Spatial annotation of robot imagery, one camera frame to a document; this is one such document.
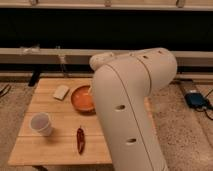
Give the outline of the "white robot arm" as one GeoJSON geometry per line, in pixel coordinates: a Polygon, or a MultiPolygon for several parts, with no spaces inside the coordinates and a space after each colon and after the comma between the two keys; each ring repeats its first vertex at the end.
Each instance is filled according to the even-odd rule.
{"type": "Polygon", "coordinates": [[[168,171],[145,98],[168,85],[177,72],[175,56],[151,48],[90,58],[92,96],[115,171],[168,171]]]}

